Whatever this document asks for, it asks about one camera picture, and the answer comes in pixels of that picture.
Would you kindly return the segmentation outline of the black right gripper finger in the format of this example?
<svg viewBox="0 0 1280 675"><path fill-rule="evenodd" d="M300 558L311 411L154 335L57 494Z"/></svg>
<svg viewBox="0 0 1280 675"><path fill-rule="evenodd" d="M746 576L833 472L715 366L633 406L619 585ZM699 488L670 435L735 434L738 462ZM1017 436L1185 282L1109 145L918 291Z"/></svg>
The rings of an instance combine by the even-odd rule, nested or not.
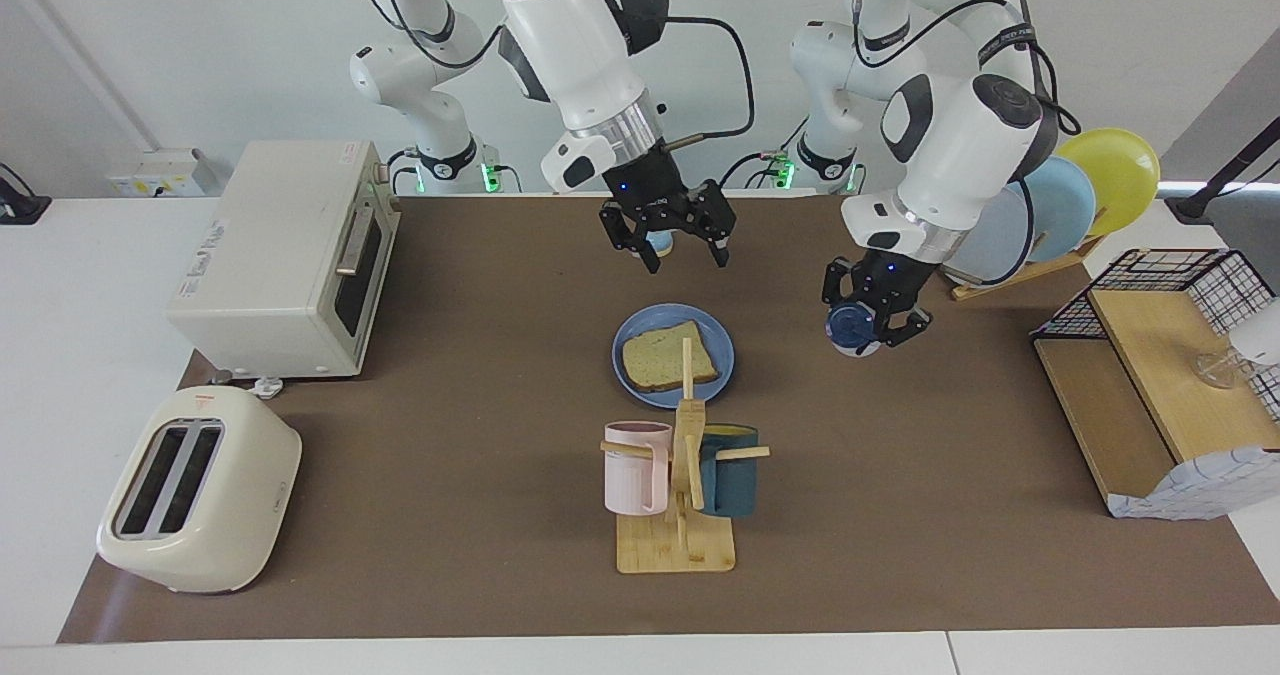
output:
<svg viewBox="0 0 1280 675"><path fill-rule="evenodd" d="M660 259L646 237L645 222L641 222L635 231L630 229L625 211L620 205L602 205L600 220L614 248L636 254L650 274L659 272Z"/></svg>
<svg viewBox="0 0 1280 675"><path fill-rule="evenodd" d="M736 215L717 181L704 181L690 191L690 233L707 242L718 268L730 260L728 238Z"/></svg>

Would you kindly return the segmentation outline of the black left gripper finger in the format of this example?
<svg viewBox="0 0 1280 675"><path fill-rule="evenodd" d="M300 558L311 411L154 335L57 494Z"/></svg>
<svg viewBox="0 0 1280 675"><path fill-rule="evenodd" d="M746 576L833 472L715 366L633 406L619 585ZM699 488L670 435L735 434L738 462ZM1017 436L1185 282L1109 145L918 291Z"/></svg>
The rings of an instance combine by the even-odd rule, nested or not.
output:
<svg viewBox="0 0 1280 675"><path fill-rule="evenodd" d="M850 260L832 260L826 266L822 286L822 302L827 306L838 306L851 302L861 289L861 272Z"/></svg>
<svg viewBox="0 0 1280 675"><path fill-rule="evenodd" d="M906 320L902 325L891 327L884 332L882 343L887 347L897 347L899 345L924 332L932 324L932 320L933 318L931 313L925 311L920 306L915 306L910 313L908 313Z"/></svg>

